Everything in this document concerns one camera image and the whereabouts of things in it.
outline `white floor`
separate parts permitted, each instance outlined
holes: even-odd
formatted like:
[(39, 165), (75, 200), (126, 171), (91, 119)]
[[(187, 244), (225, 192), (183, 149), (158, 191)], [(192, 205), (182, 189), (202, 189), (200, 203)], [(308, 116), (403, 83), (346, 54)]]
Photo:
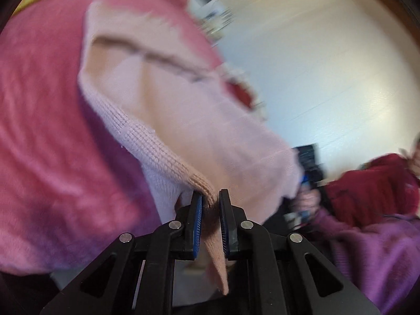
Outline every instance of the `white floor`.
[(328, 178), (420, 131), (420, 53), (376, 0), (222, 0), (234, 10), (218, 47), (267, 104), (292, 146), (317, 143)]

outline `metal rivet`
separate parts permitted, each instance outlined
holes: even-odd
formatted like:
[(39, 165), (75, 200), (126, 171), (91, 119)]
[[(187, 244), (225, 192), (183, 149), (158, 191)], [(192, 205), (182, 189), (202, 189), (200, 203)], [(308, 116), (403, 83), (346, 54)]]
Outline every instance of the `metal rivet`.
[(133, 236), (129, 233), (123, 233), (120, 235), (120, 242), (122, 243), (128, 243), (131, 239), (133, 239)]
[(245, 220), (241, 223), (241, 227), (244, 228), (245, 230), (249, 230), (254, 227), (254, 224), (253, 222), (249, 220)]
[(290, 240), (293, 243), (300, 243), (303, 240), (303, 237), (299, 233), (292, 233), (290, 235)]
[(177, 230), (182, 226), (181, 222), (178, 220), (173, 220), (169, 223), (169, 227), (173, 230)]

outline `purple fabric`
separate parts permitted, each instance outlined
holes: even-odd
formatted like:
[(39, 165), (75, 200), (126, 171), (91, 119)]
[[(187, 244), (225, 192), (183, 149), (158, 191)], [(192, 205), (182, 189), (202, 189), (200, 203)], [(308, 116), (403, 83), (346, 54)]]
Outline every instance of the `purple fabric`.
[(420, 276), (420, 219), (395, 215), (360, 229), (321, 209), (312, 225), (331, 243), (337, 268), (383, 314), (398, 313)]

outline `maroon sweater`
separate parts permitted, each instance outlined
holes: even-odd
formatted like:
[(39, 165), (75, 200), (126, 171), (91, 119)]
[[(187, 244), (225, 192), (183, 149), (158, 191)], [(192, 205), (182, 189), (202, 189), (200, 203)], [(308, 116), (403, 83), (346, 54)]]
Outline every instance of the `maroon sweater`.
[(325, 186), (335, 217), (350, 226), (382, 221), (384, 214), (415, 214), (419, 180), (397, 154), (381, 156), (365, 170), (351, 170)]

